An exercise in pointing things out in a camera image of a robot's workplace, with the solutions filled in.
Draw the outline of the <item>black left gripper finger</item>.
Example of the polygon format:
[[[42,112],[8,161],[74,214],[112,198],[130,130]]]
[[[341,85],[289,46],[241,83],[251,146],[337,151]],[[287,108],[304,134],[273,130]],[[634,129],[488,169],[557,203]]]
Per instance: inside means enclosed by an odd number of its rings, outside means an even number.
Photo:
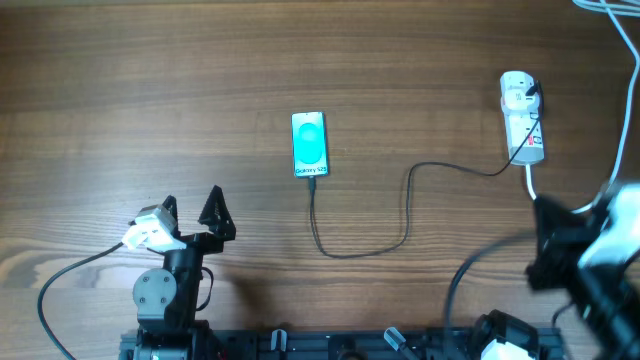
[[[226,206],[222,188],[215,185],[205,202],[198,219],[217,238],[231,241],[236,237],[236,226]]]
[[[168,195],[162,203],[162,206],[169,212],[171,215],[174,227],[171,231],[172,235],[179,234],[179,226],[178,226],[178,210],[177,210],[177,200],[173,195]]]

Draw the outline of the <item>blue screen smartphone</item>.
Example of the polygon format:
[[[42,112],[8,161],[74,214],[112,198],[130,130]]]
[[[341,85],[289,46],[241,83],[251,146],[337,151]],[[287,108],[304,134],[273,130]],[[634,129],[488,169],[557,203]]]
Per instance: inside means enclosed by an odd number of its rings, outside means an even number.
[[[325,116],[323,112],[291,115],[293,171],[297,178],[329,174]]]

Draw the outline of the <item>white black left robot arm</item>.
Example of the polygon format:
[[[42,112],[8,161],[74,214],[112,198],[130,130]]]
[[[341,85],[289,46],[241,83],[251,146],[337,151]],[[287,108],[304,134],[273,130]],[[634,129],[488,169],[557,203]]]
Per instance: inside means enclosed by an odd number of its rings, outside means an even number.
[[[129,223],[121,242],[113,247],[69,265],[49,278],[37,298],[39,321],[53,344],[68,359],[73,355],[56,337],[44,314],[44,297],[52,283],[67,272],[109,255],[125,246],[130,250],[142,245],[163,257],[163,265],[144,272],[136,280],[132,296],[137,306],[136,332],[121,338],[121,359],[223,359],[224,346],[206,320],[196,313],[209,302],[198,302],[199,285],[204,274],[213,272],[203,266],[206,255],[218,254],[224,244],[236,236],[236,227],[226,206],[223,191],[214,186],[209,193],[198,223],[205,232],[183,235],[179,230],[177,200],[169,195],[157,205],[142,208]]]

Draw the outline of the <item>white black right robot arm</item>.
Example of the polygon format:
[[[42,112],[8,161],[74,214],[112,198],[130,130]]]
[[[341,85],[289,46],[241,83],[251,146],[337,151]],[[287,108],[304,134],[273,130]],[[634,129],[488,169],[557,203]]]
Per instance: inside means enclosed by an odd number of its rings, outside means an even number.
[[[639,255],[639,189],[627,184],[598,195],[590,215],[573,213],[554,199],[534,202],[535,260],[526,268],[534,291],[564,289],[601,346],[602,359],[639,356],[639,293],[625,275]],[[447,359],[548,359],[532,325],[493,310],[481,316],[464,341],[451,328],[457,286],[479,258],[524,240],[518,234],[469,256],[455,273],[444,306],[442,354]]]

